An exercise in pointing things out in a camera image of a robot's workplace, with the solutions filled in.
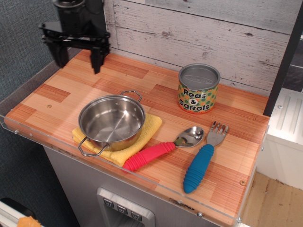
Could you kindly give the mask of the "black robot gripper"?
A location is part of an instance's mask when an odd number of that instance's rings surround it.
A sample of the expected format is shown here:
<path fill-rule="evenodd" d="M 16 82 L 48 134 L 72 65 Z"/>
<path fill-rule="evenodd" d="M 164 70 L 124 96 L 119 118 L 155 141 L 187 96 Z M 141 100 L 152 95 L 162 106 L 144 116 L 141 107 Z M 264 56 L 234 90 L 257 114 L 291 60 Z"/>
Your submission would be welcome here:
<path fill-rule="evenodd" d="M 59 21 L 43 22 L 39 28 L 50 42 L 73 41 L 73 47 L 91 49 L 91 66 L 95 74 L 108 55 L 110 33 L 106 28 L 104 2 L 102 0 L 53 0 Z M 67 47 L 47 43 L 58 67 L 69 62 Z"/>

